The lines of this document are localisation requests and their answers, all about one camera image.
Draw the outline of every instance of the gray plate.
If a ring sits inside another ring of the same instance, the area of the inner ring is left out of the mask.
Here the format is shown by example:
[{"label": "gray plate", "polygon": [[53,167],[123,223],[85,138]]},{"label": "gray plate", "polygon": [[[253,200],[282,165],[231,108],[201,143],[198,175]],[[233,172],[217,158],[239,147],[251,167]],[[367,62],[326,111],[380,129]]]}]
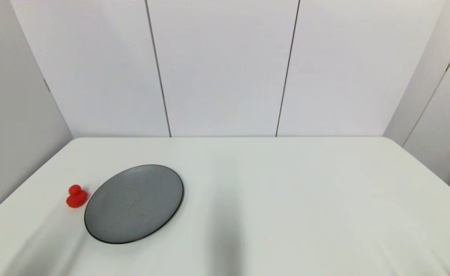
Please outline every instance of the gray plate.
[{"label": "gray plate", "polygon": [[143,165],[111,177],[85,209],[85,227],[104,243],[130,243],[153,234],[175,214],[183,198],[179,175]]}]

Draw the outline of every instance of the white wall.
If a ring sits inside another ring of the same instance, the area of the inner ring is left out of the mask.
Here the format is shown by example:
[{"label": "white wall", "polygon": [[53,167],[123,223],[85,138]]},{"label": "white wall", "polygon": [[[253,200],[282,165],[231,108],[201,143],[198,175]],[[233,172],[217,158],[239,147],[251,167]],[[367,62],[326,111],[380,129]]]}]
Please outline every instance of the white wall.
[{"label": "white wall", "polygon": [[0,203],[71,139],[9,0],[0,0]]},{"label": "white wall", "polygon": [[380,136],[444,4],[301,1],[283,94],[298,0],[11,1],[75,137]]},{"label": "white wall", "polygon": [[450,63],[450,0],[429,39],[409,86],[384,136],[403,146],[428,105]]},{"label": "white wall", "polygon": [[73,136],[169,136],[143,0],[11,0]]},{"label": "white wall", "polygon": [[278,135],[382,135],[443,3],[301,1]]},{"label": "white wall", "polygon": [[172,136],[275,136],[298,0],[148,0]]},{"label": "white wall", "polygon": [[450,68],[404,148],[450,185]]}]

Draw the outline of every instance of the red rubber duck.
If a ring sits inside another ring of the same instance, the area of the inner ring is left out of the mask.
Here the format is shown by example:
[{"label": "red rubber duck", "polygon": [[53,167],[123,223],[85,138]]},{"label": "red rubber duck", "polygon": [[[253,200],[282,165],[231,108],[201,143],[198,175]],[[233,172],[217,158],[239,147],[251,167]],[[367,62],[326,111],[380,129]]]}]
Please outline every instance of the red rubber duck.
[{"label": "red rubber duck", "polygon": [[73,185],[69,189],[70,196],[67,197],[67,204],[72,208],[78,208],[87,201],[87,192],[81,189],[79,185]]}]

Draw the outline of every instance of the white table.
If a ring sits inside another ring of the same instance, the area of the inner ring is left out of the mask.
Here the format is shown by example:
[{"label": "white table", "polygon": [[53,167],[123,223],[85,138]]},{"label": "white table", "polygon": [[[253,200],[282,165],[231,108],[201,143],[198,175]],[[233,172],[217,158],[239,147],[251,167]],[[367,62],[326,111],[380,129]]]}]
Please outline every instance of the white table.
[{"label": "white table", "polygon": [[[90,237],[67,189],[141,164],[181,176],[177,214],[134,243]],[[385,138],[80,138],[0,206],[0,275],[448,272],[450,187]]]}]

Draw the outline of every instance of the white backdrop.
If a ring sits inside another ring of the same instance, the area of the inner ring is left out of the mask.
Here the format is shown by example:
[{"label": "white backdrop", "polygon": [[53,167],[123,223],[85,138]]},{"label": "white backdrop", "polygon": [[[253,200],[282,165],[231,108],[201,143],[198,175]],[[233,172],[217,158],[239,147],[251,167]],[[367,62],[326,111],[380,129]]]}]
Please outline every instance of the white backdrop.
[{"label": "white backdrop", "polygon": [[[11,0],[73,135],[168,136],[145,2]],[[380,136],[444,0],[148,0],[173,136]]]}]

